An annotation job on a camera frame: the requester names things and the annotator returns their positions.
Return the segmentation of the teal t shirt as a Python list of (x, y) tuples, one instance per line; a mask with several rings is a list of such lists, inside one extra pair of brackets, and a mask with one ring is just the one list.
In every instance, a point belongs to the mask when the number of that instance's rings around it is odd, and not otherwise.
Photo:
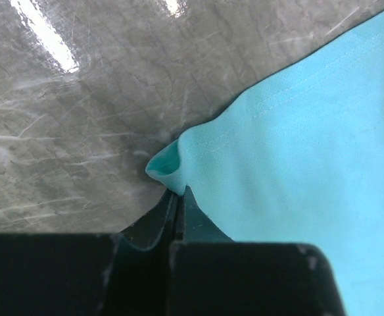
[(384, 315), (384, 11), (186, 130), (146, 173), (236, 241), (319, 247), (348, 315)]

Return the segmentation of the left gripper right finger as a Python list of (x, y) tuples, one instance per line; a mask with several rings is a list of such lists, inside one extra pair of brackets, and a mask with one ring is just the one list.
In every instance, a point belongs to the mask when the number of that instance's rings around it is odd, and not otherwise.
[(331, 265), (310, 244), (235, 242), (190, 188), (170, 244), (167, 315), (344, 315)]

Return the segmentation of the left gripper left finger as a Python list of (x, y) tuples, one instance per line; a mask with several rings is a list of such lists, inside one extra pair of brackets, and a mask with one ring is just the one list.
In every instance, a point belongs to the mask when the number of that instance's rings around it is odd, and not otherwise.
[(0, 233), (0, 315), (163, 315), (177, 202), (117, 233)]

